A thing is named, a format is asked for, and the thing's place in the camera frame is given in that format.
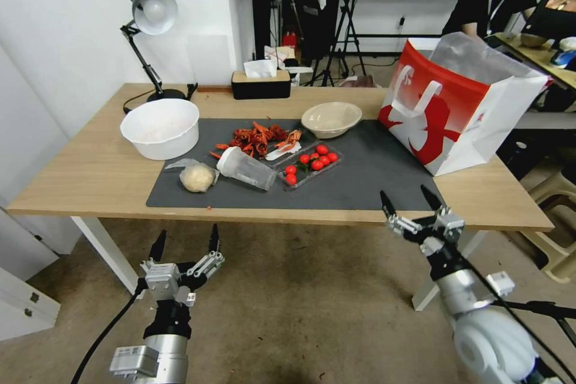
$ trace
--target cooked crayfish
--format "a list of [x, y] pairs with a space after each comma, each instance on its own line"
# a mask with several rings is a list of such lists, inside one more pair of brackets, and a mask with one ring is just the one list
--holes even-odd
[[294, 129], [292, 132], [288, 134], [285, 141], [279, 142], [276, 144], [276, 148], [282, 151], [288, 151], [296, 145], [300, 138], [302, 137], [302, 132], [298, 129]]
[[[269, 142], [279, 142], [275, 145], [276, 148], [289, 150], [296, 145], [302, 136], [299, 130], [293, 130], [287, 135], [286, 131], [275, 124], [269, 128], [256, 122], [252, 122], [252, 125], [252, 129], [236, 129], [230, 144], [216, 144], [216, 148], [226, 150], [228, 147], [240, 147], [244, 153], [251, 157], [254, 157], [256, 153], [260, 158], [263, 158], [268, 153]], [[214, 152], [210, 152], [210, 154], [216, 159], [220, 159], [219, 154]]]

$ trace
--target dough ball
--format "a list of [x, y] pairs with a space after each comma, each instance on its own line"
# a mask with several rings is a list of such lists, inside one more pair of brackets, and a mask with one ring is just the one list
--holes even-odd
[[214, 170], [201, 164], [186, 167], [180, 173], [180, 181], [190, 192], [206, 192], [214, 183], [214, 177]]

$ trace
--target tissue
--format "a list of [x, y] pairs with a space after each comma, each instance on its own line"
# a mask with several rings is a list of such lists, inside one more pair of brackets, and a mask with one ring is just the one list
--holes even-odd
[[271, 60], [256, 60], [244, 63], [244, 71], [248, 78], [274, 78], [276, 62]]

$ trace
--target computer monitor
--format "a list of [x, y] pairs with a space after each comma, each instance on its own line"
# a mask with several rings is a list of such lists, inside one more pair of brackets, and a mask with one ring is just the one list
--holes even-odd
[[576, 0], [542, 0], [522, 32], [556, 41], [576, 36]]

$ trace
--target tissue box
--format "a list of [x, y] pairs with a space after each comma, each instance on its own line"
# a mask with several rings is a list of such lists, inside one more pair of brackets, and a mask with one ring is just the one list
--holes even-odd
[[242, 71], [232, 74], [234, 99], [279, 99], [290, 97], [290, 74], [279, 70], [275, 77], [248, 78]]

